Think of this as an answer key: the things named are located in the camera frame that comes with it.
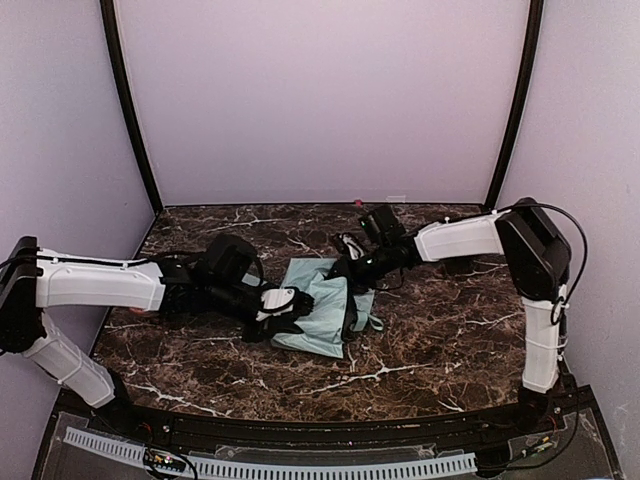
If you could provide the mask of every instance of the marble table surface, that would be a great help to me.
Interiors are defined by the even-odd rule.
[[[396,205],[407,230],[475,206]],[[356,205],[245,205],[165,210],[141,256],[202,250],[220,232],[260,252],[279,283],[292,257],[334,257],[330,236],[364,240]],[[391,276],[389,285],[398,279]],[[504,259],[481,256],[408,271],[376,293],[371,329],[343,360],[240,340],[239,322],[209,313],[169,319],[114,309],[94,356],[140,405],[252,420],[349,421],[472,411],[514,402],[524,366],[524,312]]]

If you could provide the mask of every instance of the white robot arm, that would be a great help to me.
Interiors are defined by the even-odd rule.
[[[256,252],[232,235],[219,235],[206,252],[143,260],[78,257],[40,249],[23,237],[0,271],[0,349],[20,353],[74,390],[123,432],[135,429],[126,389],[115,372],[91,360],[54,324],[57,305],[130,307],[166,314],[216,311],[245,324],[243,339],[300,333],[295,320],[313,299],[294,288],[250,286],[242,279]]]
[[[526,363],[522,386],[547,393],[558,379],[565,346],[564,309],[571,249],[531,198],[506,210],[451,220],[445,218],[406,233],[388,205],[367,213],[360,224],[377,248],[368,253],[348,234],[334,237],[343,257],[332,276],[346,276],[371,288],[387,273],[454,257],[503,254],[526,314]]]

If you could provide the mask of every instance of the white cable tray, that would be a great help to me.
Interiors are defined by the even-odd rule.
[[[116,462],[147,468],[142,463],[145,451],[143,445],[104,437],[73,427],[67,427],[64,442]],[[240,463],[198,455],[185,456],[194,464],[198,477],[203,480],[223,478],[231,480],[423,480],[474,473],[478,470],[473,453],[413,462],[320,467]],[[162,467],[157,469],[173,475],[193,478],[189,467],[182,473]]]

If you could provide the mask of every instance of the white wall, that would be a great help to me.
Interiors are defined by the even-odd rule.
[[[591,253],[568,313],[568,356],[594,388],[626,474],[640,478],[637,1],[547,2],[500,203],[523,195],[565,207],[587,230]],[[579,237],[570,239],[579,258]]]
[[[528,1],[117,4],[165,203],[484,201]]]
[[[71,253],[130,257],[152,220],[94,0],[0,2],[0,257],[22,235]],[[102,309],[57,312],[85,350]],[[30,478],[57,388],[0,358],[0,477]]]

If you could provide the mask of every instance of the white arm segment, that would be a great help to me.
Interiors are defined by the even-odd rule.
[[[87,259],[43,249],[38,259],[36,306],[104,305],[158,310],[164,295],[162,272],[156,263],[126,266],[131,260]],[[57,261],[59,258],[70,261]],[[74,263],[73,259],[113,262],[113,266]]]
[[[454,223],[432,223],[415,238],[418,252],[425,262],[480,254],[503,254],[495,221],[506,212],[491,213]],[[566,297],[566,285],[560,289]],[[526,315],[526,361],[522,384],[525,388],[546,393],[558,379],[559,326],[551,325],[553,304],[522,297]],[[561,309],[556,309],[555,316]]]
[[[560,287],[560,295],[567,296],[567,286]],[[522,374],[522,385],[529,390],[547,393],[558,379],[558,349],[560,325],[551,324],[553,303],[534,302],[522,298],[527,317],[526,349],[527,357]],[[558,321],[560,308],[554,312],[554,322]]]
[[[42,313],[42,324],[47,332],[29,350],[22,352],[51,374],[60,385],[67,385],[93,408],[100,408],[115,398],[111,375],[80,350],[53,324],[51,317]]]
[[[454,223],[427,225],[415,238],[422,260],[437,262],[443,258],[504,253],[495,228],[496,220],[504,213],[491,213]]]

